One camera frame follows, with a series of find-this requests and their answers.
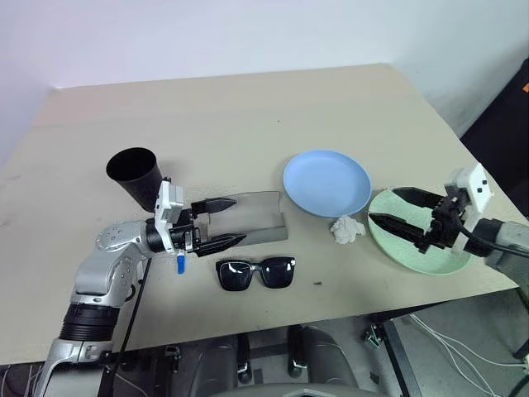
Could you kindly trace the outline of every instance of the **black sunglasses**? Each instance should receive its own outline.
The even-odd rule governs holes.
[[[265,259],[260,263],[226,259],[217,262],[218,280],[226,291],[242,291],[250,286],[254,271],[261,273],[264,285],[269,288],[284,288],[294,277],[294,258],[282,256]]]

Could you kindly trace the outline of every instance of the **wire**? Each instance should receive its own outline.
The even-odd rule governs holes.
[[[522,391],[523,386],[527,385],[527,383],[529,383],[529,375],[520,380],[518,384],[514,386],[514,389],[512,389],[508,397],[516,397]]]
[[[414,320],[418,320],[420,323],[426,325],[421,319],[419,319],[419,317],[417,317],[415,314],[410,314],[410,317],[412,317]],[[521,364],[521,363],[518,363],[518,364],[503,364],[503,363],[500,363],[500,362],[496,362],[496,361],[491,361],[483,356],[480,356],[478,353],[476,353],[475,351],[473,351],[472,349],[470,349],[470,347],[466,346],[463,342],[460,342],[458,341],[457,339],[454,339],[453,337],[448,337],[446,336],[445,334],[443,333],[440,333],[439,331],[436,331],[435,329],[431,328],[431,327],[428,327],[428,329],[430,331],[432,331],[433,333],[435,333],[437,336],[439,337],[443,337],[444,339],[448,339],[449,341],[452,341],[452,342],[455,342],[455,343],[458,343],[459,345],[461,345],[462,347],[464,347],[466,350],[468,350],[470,353],[472,353],[473,355],[475,355],[476,357],[478,357],[480,360],[483,360],[485,362],[487,362],[488,364],[492,364],[494,366],[506,366],[506,367],[520,367],[520,368],[525,368],[526,366]]]
[[[31,373],[33,372],[33,364],[30,365],[30,371],[27,375],[26,391],[24,391],[24,397],[28,397],[30,394],[30,384],[31,384]]]
[[[7,373],[9,372],[9,370],[11,369],[11,366],[9,366],[6,371],[3,373],[3,377],[2,377],[2,388],[0,389],[0,397],[3,397],[3,390],[6,386],[6,378],[7,378]]]
[[[9,392],[12,395],[15,395],[16,397],[24,397],[24,395],[22,393],[18,393],[17,391],[15,391],[13,386],[9,383],[9,378],[7,377],[7,372],[11,369],[11,367],[12,367],[12,365],[8,366],[7,369],[5,370],[5,372],[4,372],[5,381],[2,380],[2,383],[5,385],[5,387],[7,387],[7,389],[9,390]]]
[[[487,395],[491,395],[493,397],[500,397],[499,395],[497,395],[496,393],[493,392],[492,388],[490,387],[490,385],[488,384],[488,382],[483,378],[483,376],[481,375],[481,373],[476,369],[476,367],[465,357],[463,356],[463,354],[461,354],[454,346],[452,346],[451,344],[449,344],[447,341],[444,341],[443,339],[441,339],[441,337],[437,336],[433,329],[431,329],[430,327],[428,327],[421,319],[419,319],[415,314],[411,314],[410,317],[417,323],[419,324],[421,327],[423,327],[431,336],[433,336],[438,342],[441,343],[441,345],[443,345],[445,347],[445,349],[448,351],[448,353],[450,354],[450,358],[452,359],[452,362],[454,363],[455,365],[455,368],[456,370],[460,373],[461,376],[463,376],[470,384],[472,384],[473,386],[475,386],[477,389],[483,391],[484,393],[486,393]],[[457,365],[457,362],[455,361],[455,358],[454,356],[452,355],[450,349],[452,349],[454,351],[454,353],[456,353],[458,356],[460,356],[469,366],[470,368],[472,368],[472,370],[475,372],[475,374],[479,377],[479,379],[483,382],[483,384],[487,387],[487,390],[483,389],[482,387],[480,387],[479,385],[477,385],[475,382],[473,382],[461,369],[460,367]]]
[[[147,265],[145,266],[145,273],[143,274],[143,281],[141,282],[140,290],[138,291],[138,297],[136,298],[136,301],[134,303],[134,308],[132,309],[131,320],[129,321],[129,325],[126,328],[126,333],[125,333],[125,337],[123,338],[122,347],[119,350],[119,353],[117,354],[116,363],[114,364],[114,367],[112,368],[112,371],[109,374],[110,376],[113,376],[117,373],[117,368],[122,362],[123,354],[125,354],[126,345],[129,342],[129,337],[131,336],[132,326],[134,325],[134,320],[136,319],[136,314],[138,313],[138,308],[140,307],[141,296],[143,295],[145,284],[147,284],[146,283],[147,275],[149,275],[149,269],[150,269],[151,262],[152,262],[152,258],[149,258],[149,260],[147,261]]]
[[[42,372],[42,368],[44,368],[44,365],[41,365],[39,370],[36,372],[36,374],[34,374],[32,376],[32,378],[34,378],[34,380],[33,380],[33,388],[31,389],[31,395],[33,395],[33,396],[35,395],[36,386],[37,386],[37,383],[39,381],[39,375]]]
[[[123,376],[116,374],[116,378],[119,380],[124,381],[127,383],[130,387],[133,387],[134,389],[138,390],[144,397],[149,397],[149,395],[143,390],[140,386],[133,384],[130,380],[127,378],[124,378]]]
[[[461,233],[463,233],[465,236],[467,236],[470,240],[474,240],[475,242],[478,242],[479,244],[482,244],[484,246],[489,246],[490,248],[493,248],[494,250],[507,252],[508,254],[518,255],[518,256],[522,256],[524,258],[529,259],[529,251],[517,250],[515,248],[509,248],[508,246],[500,246],[499,244],[496,244],[495,242],[489,242],[485,240],[484,238],[476,236],[470,230],[468,230],[465,226],[463,226],[463,223],[461,223],[460,217],[456,212],[452,213],[452,219],[454,220],[455,225],[457,226],[457,229]]]

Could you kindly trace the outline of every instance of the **crumpled tissue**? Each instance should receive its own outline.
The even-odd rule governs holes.
[[[334,238],[338,244],[347,244],[348,242],[354,242],[357,234],[365,236],[365,226],[345,215],[338,218],[332,225],[331,232],[334,233]]]

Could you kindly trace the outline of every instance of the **black cup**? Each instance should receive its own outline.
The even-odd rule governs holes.
[[[107,175],[118,182],[145,211],[155,211],[162,175],[152,151],[143,147],[120,151],[108,161]]]

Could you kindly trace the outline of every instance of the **blue plate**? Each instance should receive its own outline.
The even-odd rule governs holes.
[[[337,151],[296,155],[284,169],[283,185],[299,207],[326,218],[357,213],[371,197],[367,172]]]

